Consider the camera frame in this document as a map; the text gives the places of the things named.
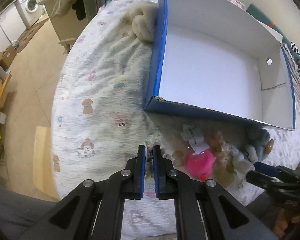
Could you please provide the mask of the white fluffy plush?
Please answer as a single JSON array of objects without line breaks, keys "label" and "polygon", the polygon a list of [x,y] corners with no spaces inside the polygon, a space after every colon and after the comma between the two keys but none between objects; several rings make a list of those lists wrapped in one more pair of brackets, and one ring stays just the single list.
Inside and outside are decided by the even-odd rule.
[{"label": "white fluffy plush", "polygon": [[232,165],[236,172],[246,176],[248,172],[255,170],[254,163],[258,161],[258,157],[252,145],[245,145],[243,152],[233,146],[231,155]]}]

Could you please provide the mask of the white cartoon print bedsheet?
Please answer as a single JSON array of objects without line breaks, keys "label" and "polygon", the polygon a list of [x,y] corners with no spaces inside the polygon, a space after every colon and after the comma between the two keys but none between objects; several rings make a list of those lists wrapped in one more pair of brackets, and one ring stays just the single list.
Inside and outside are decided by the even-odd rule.
[{"label": "white cartoon print bedsheet", "polygon": [[[122,170],[151,134],[161,135],[163,155],[173,162],[173,152],[185,149],[181,132],[187,124],[200,128],[203,135],[222,133],[230,150],[229,170],[213,170],[211,177],[248,205],[262,190],[234,170],[231,149],[242,151],[249,123],[145,111],[153,43],[138,39],[125,19],[136,1],[158,2],[107,2],[83,30],[63,66],[51,125],[52,152],[59,159],[55,170],[59,196],[65,197],[85,179],[100,181]],[[293,65],[291,71],[296,126],[293,130],[265,126],[274,140],[266,163],[294,169],[300,163],[300,93]]]}]

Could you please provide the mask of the cream fluffy plush towel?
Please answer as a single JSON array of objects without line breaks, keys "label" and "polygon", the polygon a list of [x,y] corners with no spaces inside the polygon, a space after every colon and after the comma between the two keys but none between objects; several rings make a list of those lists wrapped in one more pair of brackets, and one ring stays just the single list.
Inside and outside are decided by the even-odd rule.
[{"label": "cream fluffy plush towel", "polygon": [[154,41],[157,12],[158,4],[149,1],[136,1],[128,7],[125,19],[138,39]]}]

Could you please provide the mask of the white washing machine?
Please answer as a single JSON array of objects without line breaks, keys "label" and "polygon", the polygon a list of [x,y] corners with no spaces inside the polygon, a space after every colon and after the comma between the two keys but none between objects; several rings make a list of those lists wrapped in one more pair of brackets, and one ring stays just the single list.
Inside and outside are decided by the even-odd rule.
[{"label": "white washing machine", "polygon": [[42,16],[43,8],[40,0],[16,0],[15,7],[25,24],[26,29],[31,28]]}]

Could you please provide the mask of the beige frilly scrunchie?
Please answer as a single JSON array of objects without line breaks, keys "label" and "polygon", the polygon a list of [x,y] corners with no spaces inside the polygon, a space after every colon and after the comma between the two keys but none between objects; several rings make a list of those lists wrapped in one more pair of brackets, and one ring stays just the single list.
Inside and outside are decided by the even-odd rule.
[{"label": "beige frilly scrunchie", "polygon": [[153,168],[153,147],[161,146],[162,139],[159,133],[151,134],[144,141],[143,145],[146,147],[146,163],[145,163],[145,174],[146,178],[154,177],[154,168]]}]

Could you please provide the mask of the pink heart plush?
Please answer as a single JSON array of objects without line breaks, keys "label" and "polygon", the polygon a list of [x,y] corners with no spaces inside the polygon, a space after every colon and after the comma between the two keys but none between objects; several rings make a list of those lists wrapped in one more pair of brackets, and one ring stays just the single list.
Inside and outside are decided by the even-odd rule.
[{"label": "pink heart plush", "polygon": [[207,149],[200,154],[192,154],[188,157],[186,169],[193,177],[200,181],[207,180],[212,174],[212,167],[215,162],[213,153]]}]

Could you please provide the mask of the green headboard cushion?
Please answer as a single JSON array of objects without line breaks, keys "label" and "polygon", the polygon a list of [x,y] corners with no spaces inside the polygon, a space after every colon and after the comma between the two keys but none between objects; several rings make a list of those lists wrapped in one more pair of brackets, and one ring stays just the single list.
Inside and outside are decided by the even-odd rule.
[{"label": "green headboard cushion", "polygon": [[265,14],[263,13],[256,5],[250,4],[249,7],[246,9],[246,12],[249,13],[251,16],[256,18],[258,21],[264,23],[265,25],[271,27],[278,33],[282,35],[283,42],[288,46],[290,52],[293,56],[294,61],[297,65],[300,65],[300,53],[295,43],[290,41],[285,34],[278,28],[278,26]]}]

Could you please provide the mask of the cardboard box on floor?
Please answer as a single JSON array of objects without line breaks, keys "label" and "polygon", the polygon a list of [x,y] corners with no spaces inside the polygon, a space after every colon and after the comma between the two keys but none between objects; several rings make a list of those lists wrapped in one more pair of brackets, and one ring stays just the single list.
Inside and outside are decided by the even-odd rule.
[{"label": "cardboard box on floor", "polygon": [[12,46],[8,46],[5,51],[0,53],[0,66],[3,70],[8,70],[16,55],[17,52]]}]

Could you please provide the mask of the brown bear plush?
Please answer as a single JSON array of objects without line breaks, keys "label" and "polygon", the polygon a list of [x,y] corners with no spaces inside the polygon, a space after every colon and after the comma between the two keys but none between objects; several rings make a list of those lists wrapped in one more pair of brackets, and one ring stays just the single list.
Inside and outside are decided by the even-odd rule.
[{"label": "brown bear plush", "polygon": [[[225,142],[220,131],[210,132],[204,135],[205,142],[210,146],[209,150],[215,157],[212,170],[225,169],[229,163],[229,145]],[[175,167],[186,167],[188,157],[195,154],[188,142],[184,141],[185,149],[176,150],[172,154],[173,165]]]}]

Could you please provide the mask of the clear bag with label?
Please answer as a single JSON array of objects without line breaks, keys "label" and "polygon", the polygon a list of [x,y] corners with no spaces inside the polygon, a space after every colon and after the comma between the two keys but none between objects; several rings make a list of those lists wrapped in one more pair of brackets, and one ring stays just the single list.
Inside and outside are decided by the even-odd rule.
[{"label": "clear bag with label", "polygon": [[210,146],[205,142],[202,131],[196,126],[183,124],[181,137],[184,141],[189,143],[195,154],[200,154],[210,148]]}]

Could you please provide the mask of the brown floor mat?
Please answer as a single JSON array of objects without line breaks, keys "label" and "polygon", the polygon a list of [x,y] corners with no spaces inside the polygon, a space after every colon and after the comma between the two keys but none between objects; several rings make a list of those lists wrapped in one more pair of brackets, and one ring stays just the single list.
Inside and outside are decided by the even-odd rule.
[{"label": "brown floor mat", "polygon": [[21,52],[31,41],[34,35],[38,32],[38,30],[48,21],[48,18],[34,24],[31,28],[24,31],[24,33],[19,37],[16,45],[15,51],[17,53]]}]

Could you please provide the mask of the blue and white cardboard box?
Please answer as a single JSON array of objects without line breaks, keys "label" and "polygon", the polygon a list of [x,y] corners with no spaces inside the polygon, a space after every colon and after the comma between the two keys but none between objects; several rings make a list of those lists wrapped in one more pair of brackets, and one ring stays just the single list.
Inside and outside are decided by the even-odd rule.
[{"label": "blue and white cardboard box", "polygon": [[158,0],[145,111],[293,130],[281,37],[226,0]]}]

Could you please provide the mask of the white lower cabinets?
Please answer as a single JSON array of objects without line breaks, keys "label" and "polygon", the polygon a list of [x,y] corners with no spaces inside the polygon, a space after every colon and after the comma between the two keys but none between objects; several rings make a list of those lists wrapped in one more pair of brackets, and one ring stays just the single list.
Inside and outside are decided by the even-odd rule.
[{"label": "white lower cabinets", "polygon": [[14,3],[10,4],[0,14],[0,52],[13,46],[26,30]]}]

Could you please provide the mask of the light blue fluffy plush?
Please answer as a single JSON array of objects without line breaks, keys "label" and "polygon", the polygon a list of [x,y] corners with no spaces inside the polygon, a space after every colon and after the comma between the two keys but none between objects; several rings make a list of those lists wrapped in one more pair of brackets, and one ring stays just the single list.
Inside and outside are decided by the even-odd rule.
[{"label": "light blue fluffy plush", "polygon": [[245,157],[252,163],[262,162],[270,155],[274,141],[266,129],[249,126],[246,130],[248,144],[244,147]]}]

